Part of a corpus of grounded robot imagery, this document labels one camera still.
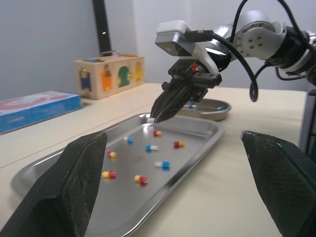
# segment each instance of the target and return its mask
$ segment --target black cable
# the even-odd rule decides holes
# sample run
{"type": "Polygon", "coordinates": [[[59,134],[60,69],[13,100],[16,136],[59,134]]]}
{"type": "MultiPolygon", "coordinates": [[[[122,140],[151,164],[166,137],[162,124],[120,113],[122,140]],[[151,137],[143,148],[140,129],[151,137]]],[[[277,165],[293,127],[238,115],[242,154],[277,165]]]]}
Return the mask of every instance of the black cable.
{"type": "MultiPolygon", "coordinates": [[[[233,24],[233,29],[232,29],[232,35],[231,35],[231,38],[230,38],[230,43],[233,43],[233,41],[234,41],[238,19],[239,19],[239,16],[240,16],[242,8],[246,4],[247,1],[248,0],[243,0],[241,2],[241,4],[239,5],[239,7],[238,7],[238,10],[236,12],[235,19],[234,19],[234,24],[233,24]]],[[[314,56],[316,56],[315,48],[312,45],[310,45],[309,42],[307,41],[307,39],[304,37],[303,33],[301,32],[300,28],[298,27],[298,25],[297,25],[297,23],[296,23],[296,21],[294,19],[294,16],[293,16],[292,11],[289,8],[289,6],[286,4],[286,2],[284,0],[277,0],[277,1],[283,6],[284,10],[286,11],[288,17],[291,20],[293,28],[294,28],[295,32],[297,33],[298,37],[300,38],[300,40],[314,54],[314,56]]]]}
{"type": "Polygon", "coordinates": [[[279,78],[280,80],[299,80],[299,79],[305,78],[305,76],[294,77],[294,78],[283,78],[283,77],[280,75],[279,68],[276,68],[276,76],[277,76],[277,78],[279,78]]]}
{"type": "Polygon", "coordinates": [[[258,84],[257,84],[255,75],[253,74],[250,66],[248,65],[248,63],[246,62],[244,57],[238,52],[238,50],[232,44],[230,44],[223,37],[221,37],[221,36],[219,36],[218,34],[215,34],[215,33],[212,33],[212,37],[213,37],[213,39],[215,39],[215,40],[219,41],[220,43],[222,43],[227,49],[229,49],[231,51],[231,53],[233,55],[235,55],[235,57],[241,62],[241,64],[243,65],[243,67],[245,68],[245,70],[247,71],[247,73],[248,73],[248,75],[249,75],[249,77],[251,79],[250,99],[251,99],[252,102],[256,102],[257,99],[258,99],[258,84]]]}
{"type": "Polygon", "coordinates": [[[259,74],[265,70],[267,67],[270,67],[271,65],[269,63],[265,63],[261,68],[259,68],[259,70],[256,72],[255,74],[255,78],[257,79],[257,77],[259,76],[259,74]]]}

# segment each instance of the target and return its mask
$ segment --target cable connector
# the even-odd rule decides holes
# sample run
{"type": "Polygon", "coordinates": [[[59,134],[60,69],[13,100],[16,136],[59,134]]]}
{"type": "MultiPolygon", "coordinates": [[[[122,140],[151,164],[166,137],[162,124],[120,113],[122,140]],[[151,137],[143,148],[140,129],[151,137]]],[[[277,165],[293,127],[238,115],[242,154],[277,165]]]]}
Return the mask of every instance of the cable connector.
{"type": "Polygon", "coordinates": [[[185,37],[190,42],[206,42],[213,40],[214,32],[212,30],[187,31],[185,37]]]}

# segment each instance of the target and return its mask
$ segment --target red and yellow capsule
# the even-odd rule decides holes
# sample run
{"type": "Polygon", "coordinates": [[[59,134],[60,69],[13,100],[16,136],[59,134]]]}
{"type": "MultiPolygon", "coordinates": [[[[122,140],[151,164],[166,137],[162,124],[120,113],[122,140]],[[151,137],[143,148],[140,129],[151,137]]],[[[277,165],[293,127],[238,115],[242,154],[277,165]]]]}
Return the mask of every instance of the red and yellow capsule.
{"type": "Polygon", "coordinates": [[[183,147],[184,146],[184,142],[183,141],[176,141],[173,143],[174,148],[179,148],[179,147],[183,147]]]}
{"type": "Polygon", "coordinates": [[[115,157],[117,157],[117,153],[113,152],[113,151],[108,151],[108,156],[109,156],[109,158],[115,158],[115,157]]]}
{"type": "Polygon", "coordinates": [[[115,178],[117,176],[117,172],[115,170],[104,171],[102,176],[103,178],[115,178]]]}
{"type": "Polygon", "coordinates": [[[135,175],[134,180],[141,185],[145,185],[148,183],[148,179],[144,175],[135,175]]]}
{"type": "Polygon", "coordinates": [[[155,130],[155,131],[154,131],[154,137],[161,137],[161,132],[155,130]]]}

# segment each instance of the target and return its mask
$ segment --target gray wall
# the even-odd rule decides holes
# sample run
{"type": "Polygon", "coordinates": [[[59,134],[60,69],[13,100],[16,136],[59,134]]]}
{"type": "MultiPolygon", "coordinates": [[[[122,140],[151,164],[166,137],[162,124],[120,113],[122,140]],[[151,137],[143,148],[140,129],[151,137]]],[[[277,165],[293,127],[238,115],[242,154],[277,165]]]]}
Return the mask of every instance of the gray wall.
{"type": "Polygon", "coordinates": [[[75,92],[73,60],[98,52],[91,0],[0,1],[0,100],[75,92]]]}
{"type": "MultiPolygon", "coordinates": [[[[107,5],[108,19],[111,16],[114,19],[119,18],[115,13],[119,13],[122,8],[120,1],[111,1],[111,7],[107,5]]],[[[236,10],[241,0],[126,0],[128,9],[133,4],[133,12],[126,15],[134,15],[134,24],[136,31],[136,45],[139,55],[145,56],[146,81],[163,82],[170,80],[167,70],[177,60],[165,53],[155,45],[156,29],[158,23],[172,20],[184,20],[194,29],[212,29],[218,25],[229,24],[233,22],[236,10]]],[[[315,0],[287,0],[292,12],[302,30],[311,30],[316,32],[314,20],[314,11],[316,7],[315,0]]],[[[271,21],[285,22],[291,25],[288,16],[276,0],[251,0],[245,5],[244,11],[261,10],[266,13],[271,21]]],[[[130,45],[128,34],[113,35],[111,30],[115,26],[122,27],[121,19],[117,22],[112,21],[110,28],[111,42],[117,42],[116,48],[123,48],[127,51],[134,51],[135,44],[130,45]]],[[[254,73],[263,65],[263,61],[258,59],[248,59],[248,62],[254,73]]],[[[250,85],[250,79],[238,61],[231,63],[228,69],[222,72],[223,82],[221,86],[226,87],[245,87],[250,85]]],[[[300,81],[280,81],[276,78],[274,70],[268,68],[262,72],[258,78],[260,88],[266,89],[293,89],[306,90],[308,82],[300,81]]]]}

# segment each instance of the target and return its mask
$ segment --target robotic arm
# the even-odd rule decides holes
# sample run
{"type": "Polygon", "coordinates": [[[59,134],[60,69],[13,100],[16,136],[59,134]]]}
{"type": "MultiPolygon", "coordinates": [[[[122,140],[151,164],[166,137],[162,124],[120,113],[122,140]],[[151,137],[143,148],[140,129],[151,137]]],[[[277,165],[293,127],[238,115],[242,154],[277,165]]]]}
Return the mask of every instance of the robotic arm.
{"type": "Polygon", "coordinates": [[[214,31],[193,31],[184,21],[159,24],[155,44],[179,60],[168,70],[172,80],[162,84],[164,92],[152,108],[151,117],[155,122],[175,116],[189,100],[199,102],[208,88],[220,84],[219,73],[236,59],[252,81],[250,98],[253,102],[258,97],[256,78],[269,66],[276,68],[279,79],[306,77],[316,85],[316,34],[271,22],[260,11],[246,12],[237,19],[235,28],[220,26],[214,31]],[[245,57],[256,57],[265,64],[254,75],[245,57]],[[283,78],[279,70],[296,77],[283,78]]]}

